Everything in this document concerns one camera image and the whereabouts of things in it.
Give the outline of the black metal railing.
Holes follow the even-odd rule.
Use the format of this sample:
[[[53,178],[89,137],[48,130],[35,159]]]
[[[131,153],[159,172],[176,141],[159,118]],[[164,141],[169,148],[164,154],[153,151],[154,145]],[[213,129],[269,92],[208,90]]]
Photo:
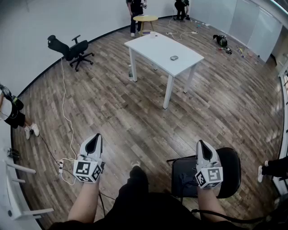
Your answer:
[[[279,73],[283,93],[283,134],[279,158],[288,156],[288,55],[287,60]]]

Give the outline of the person's left forearm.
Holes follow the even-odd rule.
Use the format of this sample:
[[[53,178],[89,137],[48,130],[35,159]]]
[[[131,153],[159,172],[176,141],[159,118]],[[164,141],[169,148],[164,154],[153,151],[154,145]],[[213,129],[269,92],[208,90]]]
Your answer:
[[[96,183],[83,183],[67,220],[93,223],[96,216],[99,197],[99,180]]]

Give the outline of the round yellow table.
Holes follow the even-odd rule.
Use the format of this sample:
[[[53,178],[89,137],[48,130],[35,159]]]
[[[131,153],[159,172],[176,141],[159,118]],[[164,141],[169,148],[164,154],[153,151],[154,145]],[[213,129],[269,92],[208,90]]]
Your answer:
[[[154,21],[158,20],[157,16],[150,16],[150,15],[139,15],[139,16],[135,16],[133,17],[133,19],[135,21],[141,22],[141,27],[140,27],[140,36],[143,36],[143,30],[144,30],[144,23],[145,22],[149,22],[152,28],[152,31],[155,31],[154,27],[153,27],[153,23]]]

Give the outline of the white side table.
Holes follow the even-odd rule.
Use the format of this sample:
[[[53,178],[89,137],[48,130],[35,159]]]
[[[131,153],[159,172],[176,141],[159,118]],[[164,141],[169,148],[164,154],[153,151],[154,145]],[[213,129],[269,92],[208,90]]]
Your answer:
[[[11,220],[38,219],[41,215],[53,212],[53,208],[29,210],[21,201],[20,185],[26,181],[13,176],[13,172],[22,171],[36,174],[36,170],[15,164],[11,148],[0,147],[0,208],[2,208]]]

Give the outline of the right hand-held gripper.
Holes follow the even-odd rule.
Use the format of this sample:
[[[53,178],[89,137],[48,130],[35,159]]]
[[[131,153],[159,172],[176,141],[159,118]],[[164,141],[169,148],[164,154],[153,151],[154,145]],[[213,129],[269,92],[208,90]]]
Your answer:
[[[197,173],[195,178],[200,188],[214,188],[223,182],[223,168],[216,150],[207,142],[199,140],[196,146]]]

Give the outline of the frosted glass partition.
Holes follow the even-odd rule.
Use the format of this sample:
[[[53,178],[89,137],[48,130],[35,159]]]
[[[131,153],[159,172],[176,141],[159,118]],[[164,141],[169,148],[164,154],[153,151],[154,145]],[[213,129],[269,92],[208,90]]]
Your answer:
[[[190,16],[248,47],[264,62],[271,55],[283,24],[251,0],[190,0]]]

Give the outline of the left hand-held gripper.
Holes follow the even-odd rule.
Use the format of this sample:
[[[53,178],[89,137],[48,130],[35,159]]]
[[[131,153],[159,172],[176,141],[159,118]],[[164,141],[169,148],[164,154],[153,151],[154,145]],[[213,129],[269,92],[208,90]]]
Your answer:
[[[103,173],[105,162],[101,159],[103,138],[100,133],[87,138],[74,161],[73,175],[81,182],[96,183]]]

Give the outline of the cluttered white rack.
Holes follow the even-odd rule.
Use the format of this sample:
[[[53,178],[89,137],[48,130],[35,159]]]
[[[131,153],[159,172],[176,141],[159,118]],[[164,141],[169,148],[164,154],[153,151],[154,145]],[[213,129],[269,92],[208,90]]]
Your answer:
[[[272,177],[272,182],[280,196],[288,194],[288,179]]]

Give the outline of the black folding chair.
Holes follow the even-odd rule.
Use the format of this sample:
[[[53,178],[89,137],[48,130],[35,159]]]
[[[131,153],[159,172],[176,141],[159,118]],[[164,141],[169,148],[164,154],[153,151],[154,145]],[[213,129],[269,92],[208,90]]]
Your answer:
[[[216,150],[220,163],[223,167],[224,180],[220,186],[215,189],[217,198],[226,199],[233,196],[240,187],[241,183],[241,163],[238,153],[229,147],[224,147]],[[170,159],[167,162],[172,162],[171,171],[171,194],[177,198],[197,198],[197,188],[193,185],[186,185],[182,182],[180,176],[185,174],[188,180],[195,178],[196,156],[188,156],[178,159]]]

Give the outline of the scattered colourful small items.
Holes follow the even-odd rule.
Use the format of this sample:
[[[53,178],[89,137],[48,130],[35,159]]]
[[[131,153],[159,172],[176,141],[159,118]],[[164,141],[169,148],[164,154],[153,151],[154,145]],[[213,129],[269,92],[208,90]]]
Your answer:
[[[247,61],[252,62],[252,64],[258,64],[260,63],[260,56],[256,55],[252,50],[250,50],[248,47],[237,47],[237,52],[240,54],[242,58],[244,58]]]

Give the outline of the person's black clothing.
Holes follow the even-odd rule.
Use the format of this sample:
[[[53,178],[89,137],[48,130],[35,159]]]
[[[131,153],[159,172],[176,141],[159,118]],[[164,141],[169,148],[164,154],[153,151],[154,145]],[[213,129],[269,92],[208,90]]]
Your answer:
[[[247,230],[226,221],[209,222],[196,218],[169,194],[149,192],[149,182],[141,167],[133,167],[112,209],[93,223],[65,221],[49,230]]]

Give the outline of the black bag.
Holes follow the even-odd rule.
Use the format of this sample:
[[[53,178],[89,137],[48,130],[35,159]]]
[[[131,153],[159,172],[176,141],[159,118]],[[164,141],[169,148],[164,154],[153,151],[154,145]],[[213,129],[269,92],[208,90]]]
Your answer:
[[[216,39],[221,47],[227,47],[228,42],[225,35],[214,35],[213,39]]]

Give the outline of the black office chair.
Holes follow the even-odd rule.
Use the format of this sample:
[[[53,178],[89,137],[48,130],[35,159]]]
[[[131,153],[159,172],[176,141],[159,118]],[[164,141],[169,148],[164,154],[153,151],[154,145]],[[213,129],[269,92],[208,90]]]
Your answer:
[[[80,36],[81,35],[78,35],[72,39],[72,41],[75,41],[75,44],[71,47],[58,40],[55,35],[50,35],[47,39],[48,48],[58,53],[61,53],[66,61],[71,61],[69,63],[70,67],[73,67],[73,64],[76,63],[75,66],[76,72],[79,71],[78,66],[83,61],[89,62],[92,65],[93,62],[91,60],[86,59],[86,57],[95,55],[94,53],[88,53],[86,55],[84,54],[84,52],[88,49],[89,44],[87,40],[78,42],[77,39]]]

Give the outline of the person's right forearm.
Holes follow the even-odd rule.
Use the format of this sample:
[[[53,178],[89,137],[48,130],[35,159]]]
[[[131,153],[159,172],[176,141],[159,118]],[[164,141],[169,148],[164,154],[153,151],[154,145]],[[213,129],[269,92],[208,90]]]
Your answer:
[[[213,189],[201,189],[197,187],[198,193],[198,206],[199,210],[213,211],[222,215],[226,215],[223,207],[219,203]],[[211,214],[200,214],[202,221],[209,222],[220,222],[226,221],[226,219],[211,215]]]

